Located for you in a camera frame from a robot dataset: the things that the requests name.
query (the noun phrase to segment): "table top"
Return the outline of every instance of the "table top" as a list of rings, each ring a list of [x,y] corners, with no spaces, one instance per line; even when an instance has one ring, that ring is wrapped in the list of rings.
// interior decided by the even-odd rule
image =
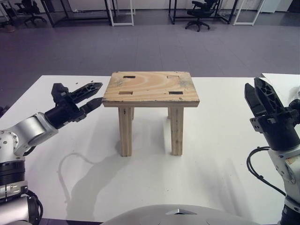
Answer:
[[[289,82],[292,76],[288,75],[264,76],[284,99],[300,83]],[[250,124],[253,115],[244,99],[244,85],[253,84],[253,78],[192,79],[201,103],[185,109],[181,157],[170,154],[170,120],[165,108],[136,108],[132,157],[117,152],[118,111],[102,106],[37,146],[26,157],[26,179],[43,203],[43,217],[104,222],[142,206],[189,204],[276,224],[284,197],[246,167],[251,150],[267,144]],[[73,91],[102,82],[97,98],[103,96],[109,80],[108,76],[42,76],[0,119],[0,127],[9,128],[54,107],[53,83],[63,83]],[[284,189],[266,152],[253,156],[252,161],[260,174]]]
[[[188,72],[116,72],[104,94],[105,107],[197,107]]]

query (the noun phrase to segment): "chair base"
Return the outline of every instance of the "chair base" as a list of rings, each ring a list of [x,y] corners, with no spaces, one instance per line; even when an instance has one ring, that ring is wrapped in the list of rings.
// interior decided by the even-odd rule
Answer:
[[[26,20],[24,21],[24,24],[27,26],[27,22],[28,22],[28,21],[31,21],[31,23],[32,23],[33,25],[36,26],[37,24],[35,23],[35,20],[37,20],[37,19],[42,20],[42,21],[45,22],[45,23],[47,22],[47,20],[45,20],[43,17],[37,16],[37,15],[33,15],[32,17],[26,19]]]
[[[192,26],[192,25],[197,25],[197,26],[198,26],[197,32],[200,31],[200,26],[201,26],[201,25],[206,26],[207,29],[210,30],[210,26],[209,26],[208,24],[206,24],[206,23],[200,21],[200,19],[197,19],[197,21],[190,21],[190,22],[188,22],[187,25],[186,25],[186,29],[187,29],[189,26]]]

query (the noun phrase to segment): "metal table frame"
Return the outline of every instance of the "metal table frame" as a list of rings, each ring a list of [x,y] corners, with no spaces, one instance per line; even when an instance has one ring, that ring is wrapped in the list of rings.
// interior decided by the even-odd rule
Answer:
[[[224,16],[221,16],[221,15],[218,14],[219,7],[220,7],[220,2],[221,2],[221,0],[219,0],[218,3],[217,3],[217,8],[216,8],[216,11],[215,11],[215,15],[211,16],[210,19],[221,19],[221,20],[225,21],[227,24],[230,24],[230,22],[232,20],[232,17],[233,17],[233,14],[234,14],[234,11],[236,9],[236,6],[238,4],[238,1],[239,0],[235,0],[233,8],[232,8],[230,16],[229,16],[229,19],[226,19]],[[173,16],[172,16],[171,15],[171,2],[172,2],[172,0],[169,0],[169,18],[171,19],[171,22],[173,24],[175,24],[176,19],[191,19],[191,18],[194,19],[194,17],[192,17],[192,16],[176,16],[177,0],[175,0],[175,2],[174,2],[174,9],[173,9],[174,11],[173,11]]]
[[[251,26],[254,26],[254,24],[255,24],[255,22],[256,22],[258,16],[259,16],[259,14],[261,13],[261,10],[262,10],[262,8],[263,8],[265,2],[266,2],[266,0],[262,0],[262,1],[261,1],[261,4],[260,4],[260,6],[259,6],[259,8],[258,8],[258,10],[257,10],[257,13],[256,13],[256,15],[255,15],[255,18],[254,18],[254,20],[253,20],[252,22],[237,22],[237,20],[238,20],[238,18],[239,18],[239,15],[240,15],[240,12],[241,12],[241,10],[242,10],[242,8],[243,8],[243,5],[244,5],[244,3],[245,3],[245,0],[243,0],[243,1],[242,1],[242,4],[240,5],[238,14],[236,15],[236,17],[235,17],[235,19],[234,19],[233,25],[234,25],[234,26],[235,26],[235,25],[251,25]]]
[[[112,26],[134,26],[134,20],[133,20],[133,16],[135,15],[135,4],[134,4],[134,0],[129,0],[130,3],[130,13],[125,13],[126,15],[131,15],[131,22],[114,22],[113,21],[113,14],[111,11],[111,4],[110,4],[110,0],[108,0],[108,10],[109,10],[109,15],[111,18],[111,22],[112,22]],[[117,11],[118,14],[120,14],[119,12],[119,6],[118,6],[118,0],[116,0],[116,4],[117,4]],[[116,16],[116,10],[114,7],[114,1],[112,0],[112,7],[114,9],[114,15]]]
[[[70,18],[68,16],[68,12],[66,10],[66,7],[65,7],[63,1],[60,0],[66,16],[63,17],[62,19],[58,20],[57,22],[53,22],[53,20],[51,18],[51,15],[50,15],[50,12],[49,12],[49,10],[47,8],[47,5],[45,4],[45,0],[41,0],[41,2],[42,2],[42,5],[43,5],[43,7],[45,9],[45,12],[46,12],[46,14],[48,16],[48,19],[49,19],[52,27],[55,27],[58,23],[60,23],[62,21],[79,21],[79,20],[108,20],[109,21],[109,25],[112,25],[112,21],[111,21],[110,15],[109,15],[109,9],[108,9],[107,0],[104,0],[107,17],[86,17],[86,18]],[[116,14],[116,12],[115,12],[115,6],[114,6],[114,0],[112,0],[112,6],[113,6],[114,13]]]

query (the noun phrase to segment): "rectangular hole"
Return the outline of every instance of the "rectangular hole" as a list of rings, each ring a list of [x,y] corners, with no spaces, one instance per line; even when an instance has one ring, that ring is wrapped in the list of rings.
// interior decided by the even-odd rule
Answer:
[[[132,95],[133,91],[119,91],[119,95]]]
[[[123,76],[123,78],[135,78],[135,76]]]
[[[179,78],[179,76],[167,76],[167,78]]]
[[[183,91],[169,91],[169,95],[183,95]]]

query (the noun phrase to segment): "stool leg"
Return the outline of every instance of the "stool leg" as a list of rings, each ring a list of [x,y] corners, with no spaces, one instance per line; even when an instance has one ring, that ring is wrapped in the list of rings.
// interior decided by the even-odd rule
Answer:
[[[183,107],[170,107],[172,155],[182,155]]]
[[[119,107],[119,126],[121,137],[121,156],[131,156],[132,108]]]
[[[134,117],[135,117],[135,108],[132,107],[132,108],[131,108],[131,119],[133,120]]]
[[[168,119],[170,119],[170,118],[171,118],[171,108],[168,107]]]

